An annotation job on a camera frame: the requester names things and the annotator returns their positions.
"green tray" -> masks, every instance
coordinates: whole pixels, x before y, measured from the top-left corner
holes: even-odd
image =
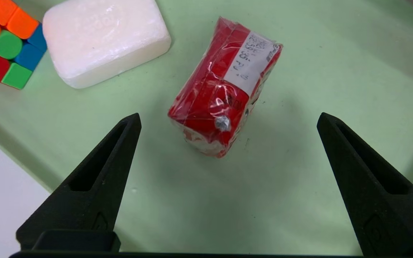
[[[39,19],[58,2],[18,1]],[[120,119],[138,112],[143,130],[116,225],[124,251],[359,254],[316,123],[323,111],[344,120],[413,183],[413,5],[158,4],[173,39],[158,59],[75,90],[47,53],[23,90],[0,84],[0,148],[52,191]],[[196,152],[167,118],[218,16],[285,45],[221,160]]]

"white label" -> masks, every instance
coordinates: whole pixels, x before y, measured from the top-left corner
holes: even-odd
[[[278,44],[251,31],[229,66],[224,80],[239,87],[251,97],[261,72],[279,49]]]

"blue cube tile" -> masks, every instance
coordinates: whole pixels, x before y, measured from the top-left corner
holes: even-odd
[[[39,26],[36,28],[34,31],[33,35],[27,39],[28,43],[32,44],[41,52],[46,52],[47,51],[47,43],[46,39],[44,38],[44,34],[42,32],[42,24],[39,23]]]
[[[34,71],[43,55],[44,53],[38,48],[26,43],[23,45],[20,54],[14,59],[14,62],[30,71]]]

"red carton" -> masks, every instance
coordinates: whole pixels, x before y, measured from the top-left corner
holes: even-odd
[[[282,44],[219,18],[210,46],[168,116],[187,142],[223,157],[254,108]]]

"white soap bar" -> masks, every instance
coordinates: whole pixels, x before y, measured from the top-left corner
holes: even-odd
[[[47,11],[43,32],[58,75],[76,89],[159,57],[171,44],[155,0],[68,0]]]

